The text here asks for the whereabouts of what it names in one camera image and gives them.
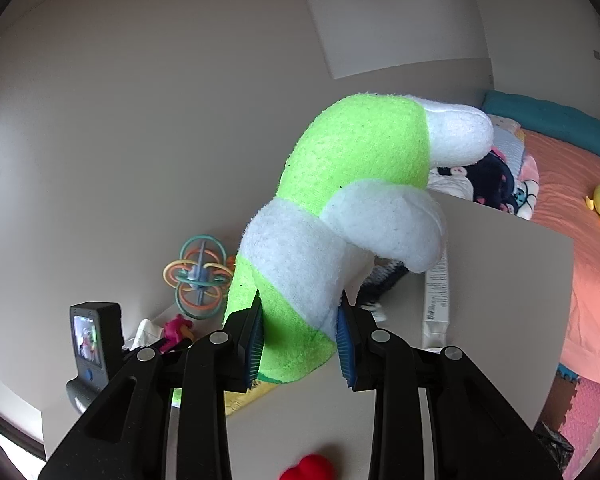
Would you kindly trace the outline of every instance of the pink toy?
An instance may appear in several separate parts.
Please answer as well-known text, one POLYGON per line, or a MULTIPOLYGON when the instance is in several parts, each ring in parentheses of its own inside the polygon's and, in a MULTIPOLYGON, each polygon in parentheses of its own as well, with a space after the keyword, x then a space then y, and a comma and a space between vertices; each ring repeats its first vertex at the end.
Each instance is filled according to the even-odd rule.
POLYGON ((191 339, 191 342, 194 342, 196 339, 191 333, 191 327, 193 327, 193 323, 188 319, 184 319, 182 314, 178 314, 174 319, 168 322, 164 326, 163 336, 167 338, 168 341, 160 347, 160 352, 168 352, 184 338, 189 338, 191 339))

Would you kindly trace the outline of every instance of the bed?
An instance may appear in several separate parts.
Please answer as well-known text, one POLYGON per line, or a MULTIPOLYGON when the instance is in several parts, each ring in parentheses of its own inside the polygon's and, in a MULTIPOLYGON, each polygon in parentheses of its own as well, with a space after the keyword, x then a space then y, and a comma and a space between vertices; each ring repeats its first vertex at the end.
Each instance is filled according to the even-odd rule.
POLYGON ((600 157, 525 130, 536 160, 540 193, 532 221, 574 240, 571 314, 561 362, 600 383, 600 218, 584 197, 600 184, 600 157))

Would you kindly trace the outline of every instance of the table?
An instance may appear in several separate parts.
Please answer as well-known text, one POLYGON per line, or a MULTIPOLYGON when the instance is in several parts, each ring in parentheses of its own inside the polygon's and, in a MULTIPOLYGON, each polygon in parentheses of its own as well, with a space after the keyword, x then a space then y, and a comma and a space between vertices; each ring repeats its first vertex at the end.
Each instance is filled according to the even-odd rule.
MULTIPOLYGON (((573 243, 501 211, 432 194, 448 222, 447 343, 462 348, 532 427, 562 350, 573 243)), ((407 275, 382 300, 388 316, 382 326, 419 347, 423 302, 423 276, 407 275)), ((77 419, 68 406, 68 400, 58 399, 42 412, 48 453, 77 419)), ((167 478, 174 478, 176 416, 177 411, 170 427, 167 478)), ((277 478, 305 454, 321 452, 334 462, 341 478, 366 479, 373 418, 374 394, 348 390, 334 357, 303 380, 279 386, 229 417, 234 477, 277 478)), ((427 424, 423 432, 428 442, 427 424)), ((430 446, 425 464, 426 478, 433 478, 430 446)))

